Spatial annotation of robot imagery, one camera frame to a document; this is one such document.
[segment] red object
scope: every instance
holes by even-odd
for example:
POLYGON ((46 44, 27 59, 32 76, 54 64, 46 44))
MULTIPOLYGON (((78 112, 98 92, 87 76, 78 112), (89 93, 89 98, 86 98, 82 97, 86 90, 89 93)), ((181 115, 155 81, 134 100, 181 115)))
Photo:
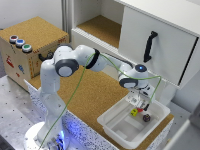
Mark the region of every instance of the red object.
POLYGON ((8 58, 6 59, 6 62, 7 62, 12 68, 14 68, 13 63, 12 63, 11 60, 10 60, 10 56, 8 56, 8 58))
POLYGON ((137 108, 138 112, 143 112, 143 109, 137 108))
POLYGON ((18 77, 20 77, 20 75, 19 75, 18 73, 16 73, 16 75, 17 75, 18 77))

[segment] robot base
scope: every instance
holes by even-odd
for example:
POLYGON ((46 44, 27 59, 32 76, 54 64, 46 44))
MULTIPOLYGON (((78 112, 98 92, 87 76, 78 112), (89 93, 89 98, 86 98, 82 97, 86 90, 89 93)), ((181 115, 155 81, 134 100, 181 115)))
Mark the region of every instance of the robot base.
MULTIPOLYGON (((39 146, 36 144, 35 137, 39 130, 42 128, 44 125, 44 122, 40 122, 32 126, 25 134, 24 137, 24 150, 38 150, 39 146)), ((69 145, 70 139, 66 140, 67 143, 65 142, 66 145, 69 145)), ((48 148, 42 147, 40 150, 49 150, 48 148)))

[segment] black handle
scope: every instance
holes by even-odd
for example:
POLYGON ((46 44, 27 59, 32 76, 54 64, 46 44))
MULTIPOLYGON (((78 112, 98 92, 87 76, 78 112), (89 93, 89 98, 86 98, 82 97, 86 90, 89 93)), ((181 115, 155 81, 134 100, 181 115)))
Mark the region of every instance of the black handle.
POLYGON ((149 36, 149 38, 147 40, 147 45, 146 45, 146 49, 145 49, 145 53, 144 53, 144 63, 146 63, 147 61, 149 61, 151 59, 151 56, 149 54, 151 51, 152 40, 156 36, 158 36, 158 33, 151 31, 151 35, 149 36))
POLYGON ((45 60, 47 60, 47 59, 52 59, 52 58, 53 58, 53 52, 49 52, 49 53, 47 54, 47 57, 46 57, 46 58, 43 57, 42 54, 38 54, 38 57, 39 57, 39 59, 40 59, 41 61, 45 61, 45 60))

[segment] white wall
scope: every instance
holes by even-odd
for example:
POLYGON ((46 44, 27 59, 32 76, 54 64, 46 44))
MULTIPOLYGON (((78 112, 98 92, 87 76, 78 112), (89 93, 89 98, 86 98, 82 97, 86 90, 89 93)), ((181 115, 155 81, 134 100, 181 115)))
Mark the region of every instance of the white wall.
POLYGON ((173 102, 189 112, 196 108, 200 102, 200 71, 181 90, 177 91, 173 102))
POLYGON ((62 29, 61 0, 0 0, 0 28, 36 16, 62 29))

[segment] cabinet door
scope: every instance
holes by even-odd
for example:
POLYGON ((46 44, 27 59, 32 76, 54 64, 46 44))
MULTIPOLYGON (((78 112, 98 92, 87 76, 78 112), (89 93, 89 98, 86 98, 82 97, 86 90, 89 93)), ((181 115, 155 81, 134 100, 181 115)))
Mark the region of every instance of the cabinet door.
POLYGON ((155 74, 178 85, 192 52, 196 37, 173 26, 125 7, 119 53, 138 64, 144 64, 155 74), (144 53, 151 32, 158 33, 152 40, 146 63, 144 53))

